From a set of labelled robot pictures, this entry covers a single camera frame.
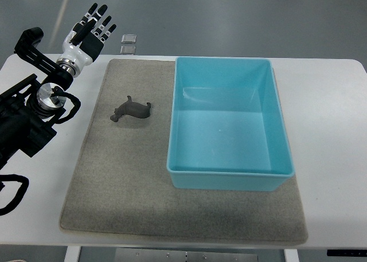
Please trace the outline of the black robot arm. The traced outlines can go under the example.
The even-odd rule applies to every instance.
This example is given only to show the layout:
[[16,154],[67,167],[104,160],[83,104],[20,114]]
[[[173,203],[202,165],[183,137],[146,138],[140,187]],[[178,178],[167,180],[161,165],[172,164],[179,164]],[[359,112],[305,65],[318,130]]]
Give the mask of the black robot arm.
[[80,100],[67,92],[73,75],[37,50],[41,28],[25,30],[14,52],[46,74],[39,82],[31,74],[1,94],[1,166],[19,150],[33,157],[57,134],[55,124],[67,122],[80,109]]

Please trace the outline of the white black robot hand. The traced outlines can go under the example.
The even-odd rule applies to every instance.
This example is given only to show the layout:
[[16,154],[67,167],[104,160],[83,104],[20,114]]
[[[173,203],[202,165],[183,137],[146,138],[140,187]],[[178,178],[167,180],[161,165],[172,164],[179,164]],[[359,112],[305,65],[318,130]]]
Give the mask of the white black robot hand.
[[96,61],[116,25],[106,16],[108,6],[94,3],[77,22],[63,42],[63,53],[56,61],[72,77]]

